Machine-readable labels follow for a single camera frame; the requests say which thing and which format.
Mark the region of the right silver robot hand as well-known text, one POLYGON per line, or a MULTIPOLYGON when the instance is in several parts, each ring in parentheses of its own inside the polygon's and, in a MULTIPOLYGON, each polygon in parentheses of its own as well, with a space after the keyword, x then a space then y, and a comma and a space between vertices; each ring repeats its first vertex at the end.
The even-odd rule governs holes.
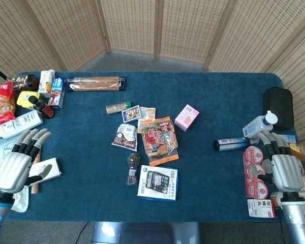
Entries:
POLYGON ((254 176, 274 184, 286 198, 298 198, 299 191, 304 187, 299 160, 292 155, 287 140, 276 133, 262 131, 257 134, 263 142, 270 159, 272 173, 260 174, 255 165, 251 165, 254 176))

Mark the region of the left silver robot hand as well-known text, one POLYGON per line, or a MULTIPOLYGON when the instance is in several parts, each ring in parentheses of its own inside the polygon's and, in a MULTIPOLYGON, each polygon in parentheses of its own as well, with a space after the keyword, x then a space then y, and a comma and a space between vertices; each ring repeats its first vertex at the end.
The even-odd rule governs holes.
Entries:
POLYGON ((29 176, 29 172, 42 146, 51 136, 46 128, 26 130, 15 141, 11 152, 7 153, 0 166, 0 192, 15 194, 24 186, 38 183, 51 171, 48 165, 42 172, 29 176))

